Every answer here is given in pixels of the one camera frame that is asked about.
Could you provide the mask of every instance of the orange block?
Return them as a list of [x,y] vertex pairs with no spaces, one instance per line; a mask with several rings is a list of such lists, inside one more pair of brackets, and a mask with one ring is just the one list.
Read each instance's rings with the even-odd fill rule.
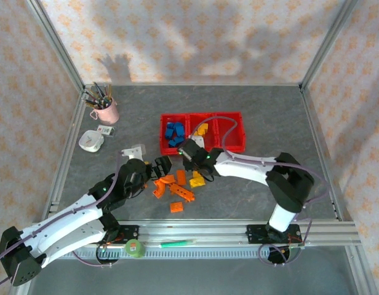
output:
[[157,199],[160,199],[165,192],[165,184],[160,179],[155,180],[154,184],[157,186],[157,189],[153,191],[153,194]]
[[184,187],[178,186],[175,183],[169,184],[169,189],[174,194],[179,195],[181,198],[185,199],[187,202],[195,201],[195,195],[193,192],[186,190]]
[[170,183],[175,183],[176,182],[175,176],[173,174],[161,177],[159,180],[162,181],[163,183],[166,183],[166,184],[170,184]]
[[185,180],[185,171],[184,170],[177,170],[177,184],[179,186],[185,186],[186,184]]
[[170,203],[170,212],[177,213],[184,211],[183,202]]

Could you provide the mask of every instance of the blue block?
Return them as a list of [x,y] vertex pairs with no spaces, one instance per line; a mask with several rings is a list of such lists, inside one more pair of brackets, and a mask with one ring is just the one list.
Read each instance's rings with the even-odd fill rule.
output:
[[176,146],[178,146],[180,143],[182,143],[184,141],[184,137],[181,137],[181,136],[176,136],[174,138],[174,141],[176,143]]
[[166,129],[166,131],[165,131],[165,138],[167,139],[167,140],[171,140],[172,139],[172,137],[173,137],[173,132],[174,132],[174,130],[173,129]]
[[177,122],[175,124],[175,131],[176,131],[177,136],[184,137],[184,126],[183,126],[183,124]]
[[175,148],[176,147],[176,142],[174,140],[169,140],[169,147],[170,148]]

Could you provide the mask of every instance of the green tape roll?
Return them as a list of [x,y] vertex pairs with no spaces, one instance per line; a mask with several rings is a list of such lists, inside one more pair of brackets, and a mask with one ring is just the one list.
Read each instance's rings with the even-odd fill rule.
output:
[[126,243],[126,252],[134,258],[142,258],[146,253],[146,247],[138,240],[132,239]]

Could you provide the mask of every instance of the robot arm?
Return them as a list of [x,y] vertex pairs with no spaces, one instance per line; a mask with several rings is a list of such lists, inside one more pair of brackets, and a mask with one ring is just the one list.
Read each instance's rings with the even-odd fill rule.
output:
[[273,235],[287,230],[297,213],[301,212],[314,185],[314,178],[299,168],[277,165],[262,165],[265,162],[299,163],[287,153],[278,157],[258,158],[247,155],[230,157],[222,149],[207,152],[192,139],[187,139],[178,148],[183,156],[186,170],[197,170],[206,180],[215,176],[235,176],[262,183],[270,188],[277,202],[268,225]]
[[114,174],[97,183],[88,194],[49,219],[22,231],[10,227],[2,233],[0,255],[26,238],[1,258],[14,286],[28,282],[42,268],[66,253],[90,243],[112,242],[118,237],[119,223],[111,211],[141,193],[150,179],[168,174],[172,166],[166,156],[157,158],[154,165],[146,164],[142,161],[141,153],[136,151],[138,149],[130,151],[130,159],[119,169],[113,190],[101,202],[97,201],[105,196],[113,184]]

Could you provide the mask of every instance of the patterned wallpaper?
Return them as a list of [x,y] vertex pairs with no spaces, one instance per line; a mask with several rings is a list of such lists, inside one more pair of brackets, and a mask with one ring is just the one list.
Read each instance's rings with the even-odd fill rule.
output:
[[379,0],[355,8],[310,93],[379,291]]
[[0,239],[41,217],[77,97],[26,1],[0,1]]
[[343,0],[42,0],[86,84],[300,82]]

